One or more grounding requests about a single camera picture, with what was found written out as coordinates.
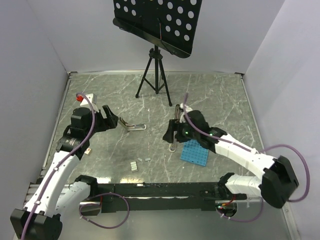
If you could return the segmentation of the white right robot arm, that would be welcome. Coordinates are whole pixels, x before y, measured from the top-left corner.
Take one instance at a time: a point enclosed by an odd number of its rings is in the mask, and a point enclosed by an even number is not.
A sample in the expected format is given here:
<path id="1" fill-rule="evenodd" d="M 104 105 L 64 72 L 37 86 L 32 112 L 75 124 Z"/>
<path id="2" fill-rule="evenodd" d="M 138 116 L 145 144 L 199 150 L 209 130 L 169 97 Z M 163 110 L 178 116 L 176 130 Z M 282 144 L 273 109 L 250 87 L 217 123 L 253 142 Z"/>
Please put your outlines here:
<path id="1" fill-rule="evenodd" d="M 199 110 L 187 110 L 171 119 L 162 139 L 172 144 L 197 141 L 201 147 L 226 157 L 250 171 L 252 176 L 227 173 L 220 178 L 218 193 L 223 199 L 245 194 L 263 198 L 274 208 L 282 208 L 298 188 L 299 182 L 290 161 L 259 153 L 226 131 L 209 126 Z"/>

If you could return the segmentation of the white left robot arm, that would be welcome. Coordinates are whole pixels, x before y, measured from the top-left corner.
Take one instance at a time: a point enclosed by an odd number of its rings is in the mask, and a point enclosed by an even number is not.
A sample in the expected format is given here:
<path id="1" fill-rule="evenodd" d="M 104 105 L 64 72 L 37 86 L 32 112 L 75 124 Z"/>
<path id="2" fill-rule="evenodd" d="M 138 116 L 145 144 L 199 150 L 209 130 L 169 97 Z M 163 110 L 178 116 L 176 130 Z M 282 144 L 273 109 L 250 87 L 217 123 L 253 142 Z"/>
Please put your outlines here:
<path id="1" fill-rule="evenodd" d="M 92 111 L 89 105 L 73 110 L 70 124 L 58 140 L 52 163 L 36 192 L 23 209 L 14 209 L 10 221 L 20 240 L 57 240 L 63 228 L 63 216 L 68 208 L 83 199 L 95 200 L 99 195 L 94 177 L 81 177 L 65 196 L 65 183 L 90 146 L 90 138 L 99 132 L 115 129 L 119 117 L 108 105 Z"/>

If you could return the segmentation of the beige metal stapler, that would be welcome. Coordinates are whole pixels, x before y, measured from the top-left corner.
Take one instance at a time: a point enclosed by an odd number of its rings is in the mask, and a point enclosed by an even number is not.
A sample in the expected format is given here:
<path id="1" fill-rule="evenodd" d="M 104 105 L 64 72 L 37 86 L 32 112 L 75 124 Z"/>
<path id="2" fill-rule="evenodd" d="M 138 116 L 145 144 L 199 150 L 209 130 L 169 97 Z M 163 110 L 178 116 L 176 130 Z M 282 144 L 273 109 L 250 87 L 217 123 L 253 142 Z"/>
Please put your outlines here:
<path id="1" fill-rule="evenodd" d="M 140 124 L 128 123 L 122 117 L 119 117 L 118 123 L 128 132 L 144 131 L 147 129 L 147 126 L 143 123 L 140 123 Z"/>

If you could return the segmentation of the grey staple box tray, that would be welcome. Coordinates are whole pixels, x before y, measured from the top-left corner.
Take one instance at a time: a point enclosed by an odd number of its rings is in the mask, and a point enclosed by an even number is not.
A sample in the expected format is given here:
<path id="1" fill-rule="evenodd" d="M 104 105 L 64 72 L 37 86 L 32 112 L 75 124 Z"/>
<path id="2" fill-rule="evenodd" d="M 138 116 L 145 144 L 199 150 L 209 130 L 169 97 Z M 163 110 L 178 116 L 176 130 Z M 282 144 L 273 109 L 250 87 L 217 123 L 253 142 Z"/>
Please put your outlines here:
<path id="1" fill-rule="evenodd" d="M 138 171 L 138 164 L 136 161 L 131 161 L 130 162 L 130 169 L 132 172 L 137 172 Z"/>

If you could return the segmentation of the small cardboard staple box lid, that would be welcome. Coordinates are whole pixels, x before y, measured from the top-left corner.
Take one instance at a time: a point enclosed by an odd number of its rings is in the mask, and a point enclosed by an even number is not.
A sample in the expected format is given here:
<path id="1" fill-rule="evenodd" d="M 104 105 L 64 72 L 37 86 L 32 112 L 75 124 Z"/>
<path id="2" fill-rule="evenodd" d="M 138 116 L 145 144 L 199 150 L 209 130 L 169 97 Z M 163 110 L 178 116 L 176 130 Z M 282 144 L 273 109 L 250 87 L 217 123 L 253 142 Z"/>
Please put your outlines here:
<path id="1" fill-rule="evenodd" d="M 91 154 L 91 151 L 92 151 L 92 150 L 91 150 L 90 148 L 87 148 L 84 153 L 85 153 L 86 155 L 90 155 L 90 154 Z"/>

